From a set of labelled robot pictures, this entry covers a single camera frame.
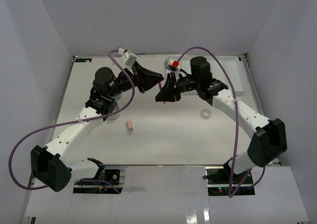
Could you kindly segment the small clear tape roll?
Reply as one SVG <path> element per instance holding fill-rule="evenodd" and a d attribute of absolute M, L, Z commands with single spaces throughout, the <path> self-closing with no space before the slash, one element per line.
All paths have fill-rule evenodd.
<path fill-rule="evenodd" d="M 201 117 L 204 119 L 208 119 L 211 116 L 211 111 L 209 109 L 202 109 L 201 110 Z"/>

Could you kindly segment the pink correction tape dispenser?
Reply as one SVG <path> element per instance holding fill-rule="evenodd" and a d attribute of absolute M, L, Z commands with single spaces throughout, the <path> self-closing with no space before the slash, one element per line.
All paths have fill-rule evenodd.
<path fill-rule="evenodd" d="M 126 121 L 126 124 L 127 124 L 127 127 L 128 127 L 128 130 L 129 130 L 129 131 L 131 131 L 131 132 L 134 131 L 134 125 L 133 125 L 132 120 L 130 120 L 130 119 L 127 120 L 127 121 Z"/>

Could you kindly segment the large clear tape roll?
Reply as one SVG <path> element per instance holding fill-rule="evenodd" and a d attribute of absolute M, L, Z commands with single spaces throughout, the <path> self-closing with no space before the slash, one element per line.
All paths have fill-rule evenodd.
<path fill-rule="evenodd" d="M 121 112 L 117 112 L 116 114 L 110 115 L 108 117 L 109 120 L 117 120 L 121 116 Z"/>

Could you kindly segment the red gel pen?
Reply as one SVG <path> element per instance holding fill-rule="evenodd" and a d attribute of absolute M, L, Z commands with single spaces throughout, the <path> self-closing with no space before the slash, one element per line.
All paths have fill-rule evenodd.
<path fill-rule="evenodd" d="M 161 85 L 161 82 L 158 84 L 158 87 L 159 87 L 159 90 L 162 91 L 162 85 Z"/>

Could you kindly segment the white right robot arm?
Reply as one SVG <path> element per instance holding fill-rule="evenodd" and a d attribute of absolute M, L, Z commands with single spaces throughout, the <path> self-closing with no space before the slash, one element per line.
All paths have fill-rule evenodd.
<path fill-rule="evenodd" d="M 177 102 L 182 93 L 196 91 L 202 100 L 236 122 L 251 139 L 245 152 L 224 164 L 223 176 L 228 183 L 236 183 L 243 172 L 254 167 L 263 168 L 287 151 L 284 122 L 278 118 L 271 120 L 234 98 L 228 86 L 213 77 L 211 65 L 205 57 L 196 56 L 190 60 L 190 73 L 178 66 L 179 62 L 172 58 L 165 60 L 168 73 L 155 101 Z"/>

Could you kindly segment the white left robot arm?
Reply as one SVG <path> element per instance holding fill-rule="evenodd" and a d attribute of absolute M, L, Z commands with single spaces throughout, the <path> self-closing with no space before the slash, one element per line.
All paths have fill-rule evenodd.
<path fill-rule="evenodd" d="M 89 100 L 73 124 L 44 147 L 36 146 L 31 151 L 32 175 L 55 192 L 61 191 L 70 181 L 88 179 L 99 184 L 105 177 L 105 165 L 87 158 L 71 163 L 69 157 L 85 138 L 105 120 L 105 115 L 114 112 L 116 96 L 138 88 L 144 93 L 163 81 L 160 73 L 150 71 L 138 62 L 132 69 L 124 69 L 117 76 L 108 67 L 101 67 L 95 79 Z"/>

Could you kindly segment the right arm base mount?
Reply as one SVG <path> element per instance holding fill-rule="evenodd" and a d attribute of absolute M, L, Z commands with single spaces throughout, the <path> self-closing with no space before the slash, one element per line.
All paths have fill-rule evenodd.
<path fill-rule="evenodd" d="M 227 171 L 224 167 L 207 168 L 203 179 L 207 181 L 209 196 L 228 196 L 230 171 Z M 250 188 L 253 184 L 252 174 L 249 173 L 243 184 L 235 193 L 235 196 L 254 196 L 255 189 L 253 187 Z"/>

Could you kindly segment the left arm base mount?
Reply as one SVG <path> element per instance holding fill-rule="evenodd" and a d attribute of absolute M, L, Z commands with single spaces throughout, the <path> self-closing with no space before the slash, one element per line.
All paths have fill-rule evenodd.
<path fill-rule="evenodd" d="M 80 161 L 71 167 L 75 194 L 120 194 L 127 167 L 105 165 L 94 158 Z"/>

